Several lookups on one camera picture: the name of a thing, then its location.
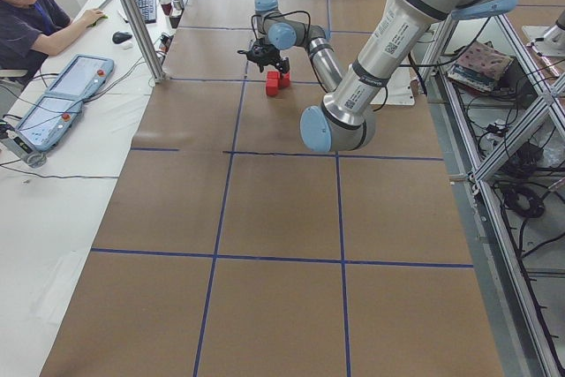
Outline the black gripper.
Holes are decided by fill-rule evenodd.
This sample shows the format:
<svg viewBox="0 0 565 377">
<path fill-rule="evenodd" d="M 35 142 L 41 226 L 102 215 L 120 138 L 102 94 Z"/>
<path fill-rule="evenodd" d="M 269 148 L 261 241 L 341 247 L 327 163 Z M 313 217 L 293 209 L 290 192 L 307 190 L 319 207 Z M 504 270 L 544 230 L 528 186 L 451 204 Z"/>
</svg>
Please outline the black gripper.
<svg viewBox="0 0 565 377">
<path fill-rule="evenodd" d="M 253 44 L 253 62 L 258 65 L 261 72 L 268 66 L 273 66 L 281 74 L 290 72 L 290 60 L 281 58 L 280 51 L 272 44 L 256 41 Z"/>
</svg>

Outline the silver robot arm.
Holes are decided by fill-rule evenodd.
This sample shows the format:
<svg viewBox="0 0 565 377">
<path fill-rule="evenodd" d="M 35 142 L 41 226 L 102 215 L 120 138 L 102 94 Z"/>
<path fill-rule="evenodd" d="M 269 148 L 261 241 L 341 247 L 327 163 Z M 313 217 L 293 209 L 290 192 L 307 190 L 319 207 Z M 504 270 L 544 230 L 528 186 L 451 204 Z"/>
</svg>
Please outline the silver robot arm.
<svg viewBox="0 0 565 377">
<path fill-rule="evenodd" d="M 252 23 L 259 32 L 247 58 L 259 67 L 286 73 L 281 58 L 293 46 L 305 49 L 326 94 L 300 118 L 304 144 L 314 152 L 356 150 L 375 132 L 371 102 L 430 25 L 452 18 L 468 20 L 507 13 L 518 0 L 387 0 L 380 23 L 347 70 L 320 26 L 287 19 L 278 0 L 254 0 Z"/>
</svg>

